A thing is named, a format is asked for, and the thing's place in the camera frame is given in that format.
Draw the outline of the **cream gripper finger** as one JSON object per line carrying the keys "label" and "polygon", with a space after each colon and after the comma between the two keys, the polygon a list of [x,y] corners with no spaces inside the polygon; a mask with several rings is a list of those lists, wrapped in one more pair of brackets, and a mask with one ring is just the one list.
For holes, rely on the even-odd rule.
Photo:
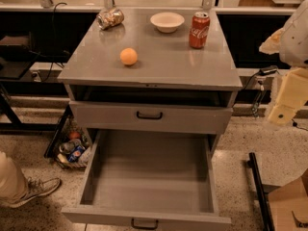
{"label": "cream gripper finger", "polygon": [[308,69],[292,67],[278,81],[278,92],[268,112],[268,122],[286,125],[308,101]]}
{"label": "cream gripper finger", "polygon": [[283,33],[284,30],[282,28],[275,31],[260,45],[259,51],[268,55],[280,53]]}

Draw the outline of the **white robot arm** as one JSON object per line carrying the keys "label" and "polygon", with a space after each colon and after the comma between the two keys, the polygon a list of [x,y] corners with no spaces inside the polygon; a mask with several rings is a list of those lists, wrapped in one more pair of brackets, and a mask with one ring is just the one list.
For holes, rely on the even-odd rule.
{"label": "white robot arm", "polygon": [[268,122],[285,125],[308,101],[308,0],[304,0],[284,26],[259,47],[265,54],[279,54],[290,70],[276,81],[272,89]]}

